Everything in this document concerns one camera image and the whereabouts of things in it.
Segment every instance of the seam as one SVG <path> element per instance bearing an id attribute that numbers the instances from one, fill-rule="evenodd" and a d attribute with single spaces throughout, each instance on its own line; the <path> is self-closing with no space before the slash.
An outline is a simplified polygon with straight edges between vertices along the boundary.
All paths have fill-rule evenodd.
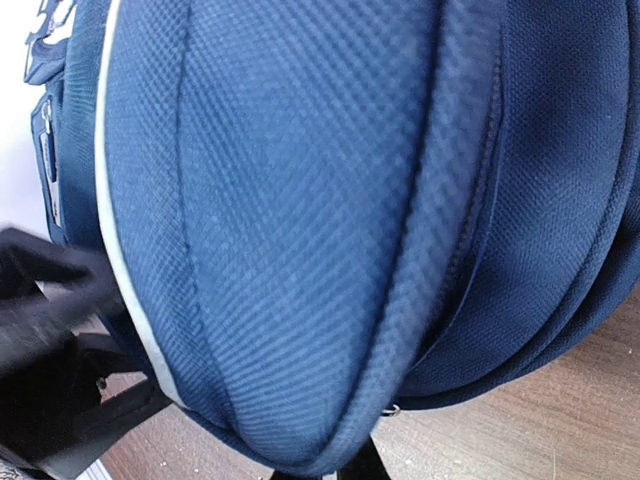
<path id="1" fill-rule="evenodd" d="M 636 34 L 633 30 L 633 22 L 635 21 L 634 17 L 635 15 L 631 13 L 630 3 L 627 2 L 627 18 L 628 18 L 627 24 L 629 28 L 629 84 L 628 84 L 629 92 L 628 92 L 628 103 L 627 103 L 627 120 L 625 123 L 625 128 L 623 133 L 620 156 L 618 158 L 618 167 L 616 169 L 615 178 L 611 188 L 611 195 L 609 196 L 607 205 L 605 206 L 602 216 L 600 217 L 598 228 L 594 236 L 594 241 L 591 247 L 589 248 L 587 255 L 585 256 L 585 259 L 582 262 L 582 265 L 580 266 L 580 269 L 576 274 L 576 277 L 573 279 L 573 281 L 569 285 L 567 292 L 570 292 L 577 283 L 582 281 L 582 277 L 584 277 L 585 275 L 586 268 L 593 261 L 594 250 L 604 241 L 602 238 L 603 230 L 606 228 L 608 221 L 611 220 L 611 217 L 614 216 L 615 218 L 615 214 L 616 214 L 615 211 L 612 211 L 612 203 L 615 200 L 614 193 L 619 188 L 620 183 L 626 178 L 624 176 L 625 173 L 628 173 L 626 172 L 626 170 L 628 170 L 630 166 L 632 166 L 632 164 L 637 161 L 635 159 L 635 154 L 633 152 L 633 148 L 634 148 L 633 136 L 635 133 L 634 120 L 638 116 L 638 106 L 634 101 L 633 95 L 637 89 L 637 80 L 634 81 L 634 79 L 636 78 L 635 73 L 638 70 L 639 62 L 637 59 L 637 53 L 636 51 L 634 51 L 634 43 L 633 43 L 636 37 Z M 636 170 L 637 170 L 637 163 L 634 166 L 634 171 Z M 634 179 L 635 179 L 635 175 L 631 178 L 631 181 L 629 181 L 629 185 L 626 188 L 627 191 L 625 193 L 625 197 L 627 197 L 627 199 L 629 196 L 629 192 L 631 191 L 631 188 L 633 186 Z M 619 220 L 622 218 L 623 214 L 624 214 L 624 208 L 621 209 L 620 211 Z M 614 240 L 615 240 L 615 235 L 612 236 L 610 244 L 613 244 Z M 606 262 L 607 257 L 605 257 L 603 261 L 603 265 L 604 265 L 604 262 Z M 600 272 L 598 272 L 598 275 L 594 279 L 594 283 L 595 281 L 597 281 L 597 278 L 599 275 L 600 275 Z M 560 300 L 558 306 L 554 309 L 554 311 L 549 316 L 549 319 L 552 319 L 553 317 L 558 316 L 559 314 L 562 313 L 562 309 L 566 308 L 565 307 L 566 301 L 567 301 L 567 295 L 565 295 Z M 559 327 L 558 323 L 555 323 L 554 325 L 550 325 L 550 323 L 547 322 L 542 327 L 542 329 L 536 332 L 536 334 L 531 339 L 529 339 L 529 341 L 522 348 L 520 348 L 520 350 L 518 350 L 516 354 L 513 355 L 506 363 L 503 363 L 494 371 L 484 375 L 482 378 L 479 378 L 473 381 L 472 383 L 456 388 L 455 390 L 450 390 L 448 392 L 443 392 L 443 393 L 439 393 L 431 396 L 429 398 L 428 405 L 424 405 L 424 408 L 437 408 L 440 406 L 450 404 L 451 402 L 449 399 L 451 398 L 456 398 L 456 402 L 464 401 L 471 397 L 487 392 L 488 390 L 498 386 L 503 382 L 509 381 L 512 378 L 516 378 L 520 372 L 526 371 L 528 366 L 531 365 L 532 362 L 535 362 L 536 358 L 538 358 L 539 355 L 543 354 L 545 350 L 550 345 L 552 345 L 553 341 L 556 338 L 558 338 L 559 335 L 562 334 L 562 332 L 567 328 L 567 326 L 570 325 L 571 321 L 574 319 L 574 315 L 580 309 L 580 305 L 578 305 L 575 308 L 575 310 L 571 314 L 571 317 L 564 323 L 564 325 L 562 325 L 562 327 L 558 328 Z M 557 330 L 556 336 L 554 336 L 551 339 L 545 338 L 555 330 Z M 541 336 L 542 336 L 542 340 L 545 342 L 545 345 L 542 348 L 538 347 L 536 349 L 536 345 L 540 342 Z M 526 359 L 527 357 L 530 357 L 531 353 L 535 354 L 535 357 L 531 361 L 529 361 L 525 365 L 518 365 L 518 362 L 524 363 L 522 362 L 522 359 L 523 358 Z M 515 373 L 515 376 L 513 374 L 514 368 L 518 369 L 517 372 Z"/>
<path id="2" fill-rule="evenodd" d="M 469 290 L 475 280 L 476 273 L 478 271 L 481 259 L 484 255 L 487 238 L 489 231 L 493 223 L 493 213 L 495 210 L 496 195 L 498 192 L 498 185 L 500 179 L 500 161 L 494 159 L 496 150 L 499 148 L 499 136 L 500 128 L 502 126 L 503 116 L 503 82 L 502 82 L 502 35 L 500 31 L 500 37 L 496 47 L 496 59 L 493 69 L 493 85 L 491 89 L 491 99 L 489 101 L 489 112 L 487 131 L 485 134 L 483 149 L 481 155 L 481 165 L 478 168 L 478 174 L 475 179 L 475 185 L 473 189 L 473 195 L 470 199 L 470 206 L 468 214 L 465 218 L 463 227 L 461 228 L 456 250 L 454 251 L 454 257 L 449 262 L 447 267 L 447 274 L 445 276 L 445 282 L 452 282 L 451 275 L 457 275 L 460 269 L 460 264 L 465 261 L 462 256 L 465 250 L 473 251 L 474 238 L 470 238 L 469 235 L 478 233 L 478 228 L 482 228 L 478 223 L 484 220 L 485 230 L 479 232 L 480 243 L 478 250 L 475 253 L 476 260 L 471 265 L 471 271 L 468 274 L 468 279 L 464 284 L 464 288 L 461 293 L 454 296 L 454 300 L 458 303 L 454 303 L 455 307 L 451 311 L 451 299 L 445 302 L 444 298 L 440 298 L 438 301 L 440 304 L 436 304 L 439 310 L 435 314 L 432 314 L 436 318 L 437 325 L 434 325 L 431 329 L 427 327 L 425 332 L 425 338 L 422 340 L 420 351 L 415 358 L 415 363 L 408 370 L 407 377 L 414 374 L 419 370 L 421 366 L 427 361 L 430 353 L 437 345 L 440 344 L 443 338 L 447 335 L 449 330 L 453 327 L 453 324 L 458 318 L 458 313 L 462 305 L 464 305 L 468 296 Z M 463 249 L 463 243 L 469 242 L 466 249 Z M 437 320 L 437 316 L 445 315 L 444 318 Z"/>
<path id="3" fill-rule="evenodd" d="M 183 175 L 183 170 L 182 170 L 182 158 L 181 158 L 181 143 L 180 143 L 180 139 L 181 139 L 181 135 L 180 132 L 182 130 L 182 121 L 180 118 L 180 114 L 181 114 L 181 105 L 183 102 L 183 87 L 184 87 L 184 77 L 185 77 L 185 71 L 186 71 L 186 63 L 187 63 L 187 53 L 189 52 L 189 43 L 191 41 L 191 35 L 189 34 L 189 28 L 191 26 L 191 19 L 192 19 L 192 13 L 193 13 L 193 2 L 192 0 L 188 0 L 189 4 L 187 6 L 187 15 L 186 15 L 186 25 L 185 25 L 185 33 L 184 33 L 184 39 L 183 39 L 183 49 L 182 49 L 182 59 L 180 62 L 180 70 L 178 72 L 179 75 L 179 80 L 178 80 L 178 95 L 177 95 L 177 99 L 176 99 L 176 159 L 177 159 L 177 177 L 178 177 L 178 195 L 179 195 L 179 201 L 180 201 L 180 211 L 182 213 L 182 218 L 180 219 L 180 223 L 181 223 L 181 228 L 182 228 L 182 237 L 184 239 L 184 248 L 185 248 L 185 256 L 188 262 L 188 267 L 190 270 L 190 277 L 191 277 L 191 289 L 193 292 L 193 299 L 194 299 L 194 303 L 195 303 L 195 319 L 200 326 L 201 331 L 205 331 L 205 325 L 203 322 L 203 318 L 202 318 L 202 307 L 201 307 L 201 302 L 200 302 L 200 290 L 198 288 L 198 280 L 196 277 L 196 262 L 193 258 L 193 249 L 191 247 L 191 242 L 189 241 L 189 230 L 188 230 L 188 226 L 187 226 L 187 219 L 186 219 L 186 200 L 185 200 L 185 189 L 184 189 L 184 175 Z M 207 352 L 208 355 L 206 355 L 206 364 L 209 367 L 209 372 L 215 372 L 215 374 L 222 380 L 220 383 L 223 387 L 223 397 L 224 397 L 224 411 L 223 411 L 223 417 L 230 421 L 232 426 L 234 427 L 234 429 L 237 428 L 236 425 L 236 416 L 233 410 L 233 405 L 231 404 L 230 398 L 229 398 L 229 392 L 227 391 L 226 385 L 224 383 L 224 377 L 222 376 L 222 372 L 220 370 L 220 368 L 218 367 L 218 365 L 215 364 L 215 362 L 212 361 L 211 358 L 211 352 L 213 352 L 213 348 L 211 346 L 211 343 L 209 342 L 209 340 L 207 339 L 206 336 L 202 336 L 201 339 L 199 340 L 199 343 L 205 343 L 204 346 L 206 346 L 206 349 L 203 349 L 203 351 Z"/>
<path id="4" fill-rule="evenodd" d="M 489 2 L 489 10 L 492 11 L 492 13 L 495 13 L 495 9 L 492 8 L 492 6 L 498 6 L 499 2 Z M 435 38 L 438 40 L 437 42 L 437 47 L 436 47 L 436 52 L 435 52 L 435 61 L 431 62 L 430 65 L 427 65 L 425 68 L 428 68 L 429 66 L 432 66 L 433 69 L 430 71 L 431 75 L 429 76 L 429 79 L 427 80 L 425 87 L 429 87 L 429 92 L 431 92 L 432 90 L 432 84 L 435 84 L 433 86 L 438 86 L 437 80 L 438 80 L 438 76 L 441 73 L 440 67 L 442 63 L 447 63 L 445 61 L 445 59 L 450 60 L 450 57 L 448 57 L 448 52 L 447 49 L 450 46 L 450 42 L 452 42 L 452 38 L 457 38 L 458 36 L 461 36 L 461 31 L 462 29 L 458 29 L 458 28 L 452 28 L 452 23 L 456 20 L 458 20 L 458 17 L 460 15 L 462 15 L 462 11 L 469 12 L 471 11 L 470 9 L 462 9 L 461 5 L 456 3 L 456 2 L 439 2 L 438 3 L 438 13 L 437 13 L 437 24 L 436 24 L 436 30 L 435 30 Z M 477 15 L 486 15 L 488 12 L 485 12 L 484 10 L 479 10 L 477 12 Z M 497 22 L 495 22 L 494 18 L 491 18 L 489 20 L 489 25 L 482 25 L 482 28 L 485 29 L 485 33 L 488 33 L 490 35 L 493 34 L 497 34 L 497 28 L 494 31 L 493 26 L 497 27 Z M 451 37 L 446 37 L 445 33 L 446 32 L 450 32 L 451 33 Z M 422 137 L 422 141 L 420 142 L 420 144 L 418 145 L 418 149 L 416 150 L 416 154 L 420 153 L 422 155 L 424 155 L 424 153 L 427 151 L 426 150 L 426 142 L 427 142 L 427 138 L 428 136 L 426 135 L 427 133 L 429 133 L 429 123 L 430 123 L 430 119 L 432 117 L 431 113 L 433 112 L 433 109 L 435 108 L 436 105 L 438 105 L 436 103 L 436 98 L 434 97 L 434 95 L 439 93 L 439 89 L 435 90 L 433 92 L 431 92 L 431 95 L 429 95 L 430 98 L 430 102 L 427 103 L 425 102 L 428 107 L 425 107 L 425 116 L 424 116 L 424 121 L 423 121 L 423 125 L 422 125 L 422 131 L 423 131 L 423 137 Z M 410 198 L 408 200 L 408 206 L 407 206 L 407 215 L 405 217 L 405 223 L 404 223 L 404 228 L 403 228 L 403 235 L 401 238 L 401 243 L 399 245 L 398 248 L 398 254 L 402 255 L 403 257 L 406 256 L 406 248 L 407 248 L 407 240 L 408 240 L 408 232 L 409 232 L 409 224 L 410 222 L 415 218 L 415 211 L 413 210 L 413 204 L 415 199 L 417 198 L 417 194 L 420 193 L 418 190 L 418 183 L 417 183 L 417 179 L 419 178 L 419 175 L 423 172 L 423 169 L 425 168 L 425 161 L 426 159 L 420 158 L 419 157 L 419 165 L 418 168 L 416 168 L 416 172 L 415 172 L 415 177 L 414 177 L 414 183 L 412 184 L 412 190 L 411 190 L 411 195 Z M 455 241 L 451 242 L 451 250 L 454 249 L 455 247 Z M 397 258 L 394 259 L 394 265 L 396 267 L 396 269 L 393 271 L 393 275 L 391 276 L 391 283 L 390 283 L 390 287 L 391 288 L 395 288 L 396 286 L 396 281 L 397 281 L 397 276 L 401 273 L 397 270 L 398 265 L 400 264 L 400 261 L 402 260 L 402 257 L 398 256 Z M 382 352 L 381 350 L 381 345 L 383 344 L 383 342 L 381 342 L 381 337 L 380 335 L 385 333 L 385 329 L 384 326 L 386 326 L 389 323 L 389 319 L 387 318 L 387 311 L 389 309 L 390 304 L 390 300 L 391 300 L 391 294 L 393 293 L 391 288 L 389 290 L 387 290 L 386 294 L 385 294 L 385 303 L 384 303 L 384 309 L 382 310 L 382 315 L 383 318 L 381 320 L 378 321 L 377 325 L 376 325 L 376 331 L 372 337 L 372 341 L 370 342 L 370 349 L 368 352 L 368 356 L 365 359 L 365 361 L 361 364 L 361 370 L 360 370 L 360 375 L 359 375 L 359 379 L 358 382 L 356 384 L 356 388 L 354 389 L 354 391 L 352 391 L 351 396 L 350 396 L 350 402 L 347 405 L 347 410 L 346 410 L 346 415 L 343 415 L 341 418 L 341 421 L 336 425 L 336 427 L 334 428 L 334 432 L 332 437 L 329 439 L 329 441 L 326 443 L 325 448 L 323 449 L 322 452 L 322 456 L 318 459 L 316 459 L 315 462 L 313 462 L 311 464 L 311 466 L 309 468 L 314 468 L 316 470 L 319 470 L 321 468 L 321 466 L 323 464 L 326 465 L 327 461 L 330 460 L 330 458 L 327 458 L 327 456 L 332 453 L 329 449 L 331 447 L 339 447 L 342 446 L 342 443 L 346 440 L 345 437 L 351 437 L 352 439 L 354 438 L 354 433 L 355 432 L 351 432 L 351 434 L 349 433 L 350 427 L 352 427 L 353 421 L 354 421 L 354 417 L 355 419 L 360 419 L 360 421 L 371 421 L 370 423 L 370 427 L 369 424 L 367 424 L 367 427 L 369 428 L 373 428 L 374 424 L 375 424 L 375 418 L 367 418 L 367 416 L 363 416 L 363 415 L 358 415 L 355 412 L 355 406 L 354 406 L 354 399 L 356 400 L 360 400 L 363 398 L 363 388 L 366 387 L 367 385 L 371 385 L 371 380 L 372 377 L 369 376 L 368 378 L 365 377 L 365 373 L 368 373 L 368 367 L 374 363 L 377 359 L 381 358 L 381 354 Z M 419 346 L 419 339 L 416 340 L 416 345 L 415 348 L 418 348 Z M 405 368 L 408 368 L 410 366 L 411 360 L 412 360 L 412 356 L 413 355 L 408 355 L 409 358 L 407 358 L 406 362 L 407 365 L 405 366 Z M 363 379 L 364 380 L 369 380 L 369 383 L 365 383 L 363 384 Z M 393 385 L 389 384 L 388 386 L 390 388 L 395 388 L 397 390 L 397 388 L 400 387 L 401 385 L 401 378 L 398 378 L 397 381 L 394 380 L 393 381 Z"/>
<path id="5" fill-rule="evenodd" d="M 96 93 L 96 122 L 94 130 L 94 151 L 95 151 L 95 180 L 96 180 L 96 201 L 100 221 L 100 231 L 104 239 L 104 246 L 109 256 L 113 273 L 122 293 L 122 298 L 130 313 L 131 320 L 135 327 L 141 344 L 147 353 L 149 363 L 152 365 L 158 383 L 163 392 L 178 405 L 184 407 L 180 394 L 178 393 L 173 378 L 173 374 L 160 345 L 151 323 L 138 300 L 136 290 L 124 258 L 124 252 L 120 244 L 114 206 L 111 198 L 109 172 L 107 165 L 106 146 L 106 99 L 109 83 L 109 69 L 113 53 L 113 45 L 117 30 L 117 23 L 120 13 L 121 0 L 112 0 L 109 6 L 105 36 L 100 59 L 100 75 L 98 77 Z"/>
<path id="6" fill-rule="evenodd" d="M 344 403 L 344 408 L 342 409 L 339 417 L 340 420 L 335 424 L 334 428 L 331 430 L 331 433 L 328 436 L 328 440 L 319 449 L 319 452 L 321 455 L 334 442 L 336 435 L 338 435 L 338 433 L 343 429 L 344 417 L 351 410 L 351 405 L 356 396 L 356 392 L 361 388 L 362 377 L 364 375 L 367 365 L 369 365 L 369 363 L 371 362 L 373 346 L 375 346 L 376 343 L 378 342 L 381 325 L 384 322 L 384 319 L 386 316 L 385 313 L 389 306 L 390 296 L 391 296 L 394 280 L 398 270 L 398 264 L 400 262 L 400 259 L 403 256 L 405 239 L 407 236 L 407 230 L 409 228 L 408 224 L 411 218 L 413 200 L 416 196 L 416 191 L 418 189 L 418 179 L 420 178 L 420 173 L 424 167 L 424 165 L 422 165 L 422 158 L 424 156 L 424 152 L 426 149 L 426 133 L 428 131 L 428 125 L 429 125 L 429 116 L 430 116 L 429 114 L 431 112 L 431 107 L 433 106 L 432 89 L 436 80 L 436 73 L 438 70 L 437 68 L 435 68 L 435 65 L 438 62 L 438 58 L 439 58 L 438 54 L 440 52 L 440 49 L 442 48 L 442 45 L 440 44 L 440 40 L 442 38 L 442 30 L 443 30 L 442 16 L 443 16 L 444 8 L 445 8 L 444 2 L 438 2 L 438 9 L 436 14 L 437 20 L 434 21 L 434 24 L 436 25 L 436 29 L 435 29 L 436 31 L 434 34 L 434 43 L 438 45 L 438 47 L 434 49 L 434 51 L 431 54 L 432 60 L 425 65 L 425 70 L 428 72 L 425 85 L 424 85 L 426 94 L 425 94 L 424 104 L 423 104 L 424 108 L 422 109 L 422 118 L 420 120 L 420 128 L 418 129 L 419 138 L 414 151 L 413 158 L 411 159 L 412 171 L 408 179 L 408 183 L 410 183 L 411 187 L 409 189 L 407 198 L 405 200 L 405 205 L 403 208 L 403 218 L 401 222 L 402 233 L 399 236 L 395 251 L 393 253 L 393 262 L 391 263 L 391 268 L 390 268 L 391 273 L 386 282 L 384 300 L 382 301 L 380 309 L 376 314 L 376 317 L 378 320 L 375 325 L 375 331 L 373 335 L 371 335 L 371 339 L 369 340 L 369 343 L 367 346 L 367 355 L 359 365 L 358 376 L 352 384 L 353 388 L 351 389 L 348 400 Z M 316 455 L 315 458 L 310 458 L 307 461 L 297 462 L 295 465 L 292 465 L 292 466 L 298 467 L 298 468 L 308 466 L 309 462 L 315 463 L 317 458 L 318 456 Z"/>

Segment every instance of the navy blue backpack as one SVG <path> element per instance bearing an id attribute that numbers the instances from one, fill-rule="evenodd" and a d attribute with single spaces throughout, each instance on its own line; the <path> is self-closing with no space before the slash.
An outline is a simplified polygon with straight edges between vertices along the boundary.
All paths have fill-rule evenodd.
<path id="1" fill-rule="evenodd" d="M 25 79 L 46 85 L 32 127 L 53 244 L 0 242 L 0 396 L 64 352 L 80 372 L 104 360 L 92 388 L 148 380 L 99 414 L 82 390 L 47 417 L 73 425 L 55 445 L 0 438 L 38 478 L 70 478 L 170 403 L 274 479 L 388 478 L 381 415 L 532 372 L 640 274 L 637 0 L 40 13 Z M 92 313 L 115 344 L 69 335 Z"/>

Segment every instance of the wooden surface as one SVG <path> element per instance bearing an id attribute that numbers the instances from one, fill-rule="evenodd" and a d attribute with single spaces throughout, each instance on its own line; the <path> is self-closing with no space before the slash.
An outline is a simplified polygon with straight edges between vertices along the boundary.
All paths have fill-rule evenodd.
<path id="1" fill-rule="evenodd" d="M 583 345 L 456 407 L 383 420 L 394 480 L 640 478 L 640 289 Z M 105 459 L 115 480 L 257 480 L 269 471 L 175 409 Z"/>

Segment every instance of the black object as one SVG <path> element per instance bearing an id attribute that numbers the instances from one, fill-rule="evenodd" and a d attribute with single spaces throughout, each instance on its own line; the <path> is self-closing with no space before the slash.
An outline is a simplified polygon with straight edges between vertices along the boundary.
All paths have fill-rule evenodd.
<path id="1" fill-rule="evenodd" d="M 53 300 L 35 283 L 61 284 Z M 0 459 L 35 479 L 74 479 L 170 404 L 150 380 L 102 402 L 113 373 L 138 368 L 107 335 L 71 329 L 124 310 L 108 259 L 0 232 Z"/>
<path id="2" fill-rule="evenodd" d="M 319 478 L 302 479 L 281 472 L 275 472 L 271 480 L 321 480 Z M 338 472 L 338 480 L 391 480 L 384 468 L 378 449 L 369 437 L 358 454 Z"/>
<path id="3" fill-rule="evenodd" d="M 38 281 L 59 284 L 60 295 L 46 298 Z M 59 348 L 90 315 L 123 309 L 105 255 L 0 232 L 0 377 Z"/>

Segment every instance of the zipper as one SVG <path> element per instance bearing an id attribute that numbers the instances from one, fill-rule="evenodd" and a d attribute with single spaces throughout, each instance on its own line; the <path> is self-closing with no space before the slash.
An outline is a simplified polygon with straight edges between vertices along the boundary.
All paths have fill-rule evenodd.
<path id="1" fill-rule="evenodd" d="M 44 120 L 44 132 L 40 134 L 40 150 L 42 163 L 49 187 L 49 206 L 53 222 L 60 227 L 60 193 L 58 190 L 58 162 L 56 160 L 55 142 L 53 139 L 53 124 L 51 121 L 51 99 L 42 105 L 40 115 Z"/>

